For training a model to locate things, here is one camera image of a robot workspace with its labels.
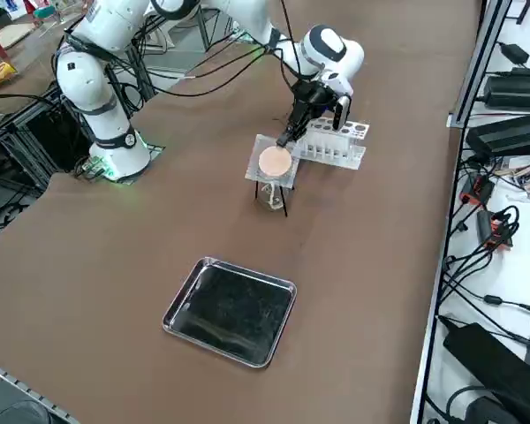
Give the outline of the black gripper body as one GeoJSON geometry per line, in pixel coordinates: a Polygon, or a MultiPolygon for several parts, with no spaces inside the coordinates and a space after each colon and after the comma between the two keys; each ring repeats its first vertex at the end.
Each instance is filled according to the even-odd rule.
{"type": "Polygon", "coordinates": [[[311,113],[320,116],[327,110],[333,111],[338,100],[336,92],[318,80],[298,79],[292,86],[292,108],[297,113],[311,113]]]}

